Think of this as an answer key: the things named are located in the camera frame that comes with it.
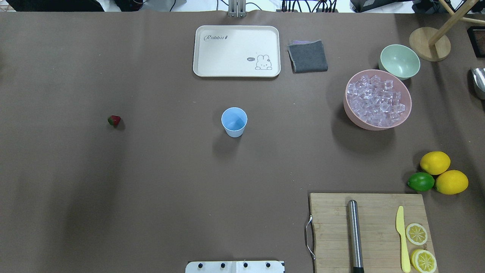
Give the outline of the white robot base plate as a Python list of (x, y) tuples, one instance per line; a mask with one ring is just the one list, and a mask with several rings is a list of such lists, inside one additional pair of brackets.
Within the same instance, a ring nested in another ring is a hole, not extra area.
[(285, 264), (277, 260), (193, 261), (186, 273), (284, 273)]

